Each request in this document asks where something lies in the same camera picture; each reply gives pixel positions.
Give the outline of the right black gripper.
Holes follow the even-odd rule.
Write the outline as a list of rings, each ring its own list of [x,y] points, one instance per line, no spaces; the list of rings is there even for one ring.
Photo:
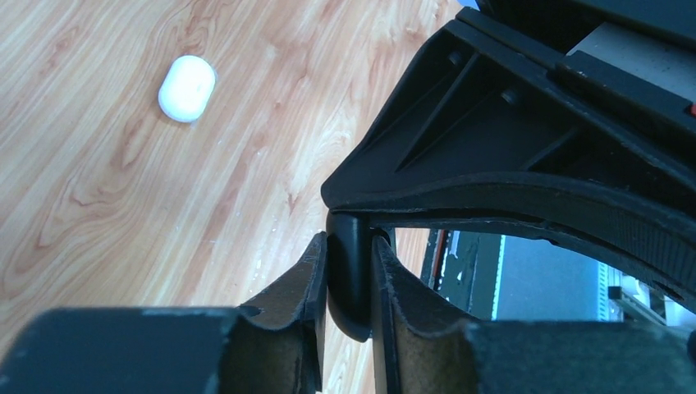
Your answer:
[[[324,182],[375,227],[545,240],[695,311],[695,4],[481,1]]]

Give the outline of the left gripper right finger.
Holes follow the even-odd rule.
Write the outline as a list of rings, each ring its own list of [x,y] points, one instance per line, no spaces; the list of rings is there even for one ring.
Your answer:
[[[482,321],[372,240],[379,393],[692,393],[687,341],[648,323]]]

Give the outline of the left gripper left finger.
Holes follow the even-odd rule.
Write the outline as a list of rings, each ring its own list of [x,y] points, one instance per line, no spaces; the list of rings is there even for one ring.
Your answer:
[[[60,308],[21,331],[4,393],[315,393],[322,388],[327,236],[236,307]]]

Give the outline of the black earbud charging case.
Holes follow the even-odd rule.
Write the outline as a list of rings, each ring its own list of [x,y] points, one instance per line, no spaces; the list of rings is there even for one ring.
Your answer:
[[[329,213],[327,227],[327,306],[337,327],[358,342],[370,338],[372,238],[393,246],[396,232],[371,227],[361,216]]]

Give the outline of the white earbud charging case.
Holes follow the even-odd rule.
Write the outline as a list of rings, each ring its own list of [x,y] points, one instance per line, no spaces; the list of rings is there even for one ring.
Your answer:
[[[217,81],[203,58],[184,55],[173,61],[158,91],[163,113],[180,123],[196,122],[204,113]]]

